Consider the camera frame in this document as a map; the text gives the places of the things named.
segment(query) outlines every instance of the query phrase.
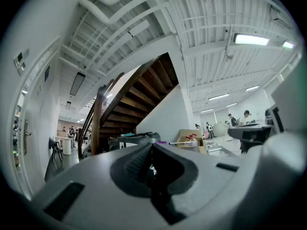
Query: wooden staircase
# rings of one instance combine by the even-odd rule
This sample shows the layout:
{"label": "wooden staircase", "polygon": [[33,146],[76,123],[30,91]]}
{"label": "wooden staircase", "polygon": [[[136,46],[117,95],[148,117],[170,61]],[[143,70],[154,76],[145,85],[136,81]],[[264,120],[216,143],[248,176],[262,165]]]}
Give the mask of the wooden staircase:
{"label": "wooden staircase", "polygon": [[134,132],[136,126],[178,85],[168,54],[140,66],[100,118],[100,138]]}
{"label": "wooden staircase", "polygon": [[80,159],[82,142],[92,122],[91,154],[96,155],[102,152],[101,146],[107,146],[109,137],[135,133],[136,126],[178,85],[171,59],[168,53],[163,54],[140,66],[102,113],[106,96],[123,75],[121,73],[98,89],[96,100],[78,135]]}

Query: staircase underside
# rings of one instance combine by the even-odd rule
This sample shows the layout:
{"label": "staircase underside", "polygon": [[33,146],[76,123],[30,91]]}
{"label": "staircase underside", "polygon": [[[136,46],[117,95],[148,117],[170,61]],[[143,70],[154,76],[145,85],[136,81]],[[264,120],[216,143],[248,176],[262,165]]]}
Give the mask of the staircase underside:
{"label": "staircase underside", "polygon": [[134,133],[135,127],[178,85],[169,55],[142,65],[100,119],[100,138]]}

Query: ceiling light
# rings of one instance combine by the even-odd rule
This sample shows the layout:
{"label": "ceiling light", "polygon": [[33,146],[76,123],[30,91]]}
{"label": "ceiling light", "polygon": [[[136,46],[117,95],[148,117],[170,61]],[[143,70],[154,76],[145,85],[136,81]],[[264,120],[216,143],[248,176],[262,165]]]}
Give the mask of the ceiling light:
{"label": "ceiling light", "polygon": [[73,81],[72,87],[71,87],[71,92],[70,92],[71,95],[77,94],[84,79],[85,79],[85,75],[78,72],[75,77],[75,80]]}
{"label": "ceiling light", "polygon": [[233,103],[233,104],[231,104],[231,105],[227,105],[226,107],[229,107],[229,106],[232,106],[232,105],[237,105],[237,103]]}
{"label": "ceiling light", "polygon": [[206,111],[201,111],[201,113],[204,113],[204,112],[208,112],[208,111],[213,111],[214,109],[209,109],[209,110],[206,110]]}
{"label": "ceiling light", "polygon": [[284,43],[283,43],[283,47],[292,49],[292,48],[294,47],[294,45],[293,45],[293,44],[290,44],[290,43],[288,43],[288,42],[284,42]]}
{"label": "ceiling light", "polygon": [[236,34],[234,40],[236,44],[257,44],[264,46],[267,45],[269,41],[269,39],[265,37],[244,34]]}
{"label": "ceiling light", "polygon": [[71,107],[71,102],[67,102],[66,103],[66,109],[70,109],[70,107]]}
{"label": "ceiling light", "polygon": [[246,91],[254,90],[254,89],[257,89],[257,88],[259,88],[259,85],[255,86],[255,87],[248,88],[248,89],[246,89]]}
{"label": "ceiling light", "polygon": [[215,99],[219,99],[219,98],[223,98],[223,97],[226,97],[226,96],[229,96],[229,94],[223,94],[223,95],[220,95],[220,96],[216,96],[216,97],[210,98],[209,101],[212,101],[212,100],[215,100]]}

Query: white ceiling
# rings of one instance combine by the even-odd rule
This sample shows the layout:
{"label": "white ceiling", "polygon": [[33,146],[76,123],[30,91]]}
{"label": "white ceiling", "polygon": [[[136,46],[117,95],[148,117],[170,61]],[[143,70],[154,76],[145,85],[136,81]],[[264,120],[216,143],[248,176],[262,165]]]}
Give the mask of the white ceiling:
{"label": "white ceiling", "polygon": [[[283,6],[272,0],[145,0],[129,10],[129,2],[121,0],[107,6],[98,0],[92,1],[108,18],[127,9],[120,19],[105,25],[91,12],[78,6],[79,19],[71,25],[68,40],[62,46],[60,104],[71,101],[71,111],[60,117],[76,119],[82,113],[83,103],[93,96],[89,91],[102,78],[114,71],[121,61],[141,46],[163,35],[177,36],[182,50],[193,112],[207,109],[223,109],[226,105],[240,102],[251,93],[246,88],[266,84],[287,63],[296,57],[302,44],[300,35]],[[156,5],[167,4],[167,10],[150,13],[126,29],[137,15]],[[280,14],[292,27],[280,25],[272,20],[272,9]],[[171,18],[179,23],[172,24]],[[127,33],[137,27],[132,39],[124,40]],[[270,39],[267,46],[236,45],[235,33],[256,34]],[[281,47],[287,40],[294,50]],[[70,96],[70,89],[77,72],[86,75],[76,96]],[[223,99],[208,101],[209,98],[230,93]]]}

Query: desk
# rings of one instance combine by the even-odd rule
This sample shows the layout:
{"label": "desk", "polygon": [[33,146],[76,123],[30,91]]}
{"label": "desk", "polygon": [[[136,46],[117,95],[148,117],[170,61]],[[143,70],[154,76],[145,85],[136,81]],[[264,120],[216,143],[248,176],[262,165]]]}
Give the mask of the desk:
{"label": "desk", "polygon": [[55,136],[55,140],[60,143],[63,141],[63,154],[64,155],[71,155],[71,139],[62,136]]}

